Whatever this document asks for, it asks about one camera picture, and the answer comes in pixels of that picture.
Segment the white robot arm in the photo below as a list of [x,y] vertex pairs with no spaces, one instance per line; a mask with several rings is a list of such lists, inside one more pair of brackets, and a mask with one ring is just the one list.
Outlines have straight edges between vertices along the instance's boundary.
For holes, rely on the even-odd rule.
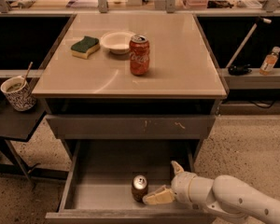
[[146,205],[177,201],[197,204],[204,211],[232,224],[244,224],[254,217],[265,224],[280,224],[280,201],[254,189],[246,182],[231,176],[215,179],[186,172],[177,161],[171,161],[174,178],[171,187],[162,186],[143,197]]

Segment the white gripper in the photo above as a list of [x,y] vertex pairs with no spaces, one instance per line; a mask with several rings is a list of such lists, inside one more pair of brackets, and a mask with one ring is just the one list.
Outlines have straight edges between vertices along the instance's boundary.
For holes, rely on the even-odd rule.
[[172,203],[177,200],[180,203],[190,204],[189,186],[197,175],[190,172],[184,172],[184,168],[177,162],[171,161],[175,177],[171,182],[171,189],[165,185],[145,195],[143,203],[146,205],[158,205]]

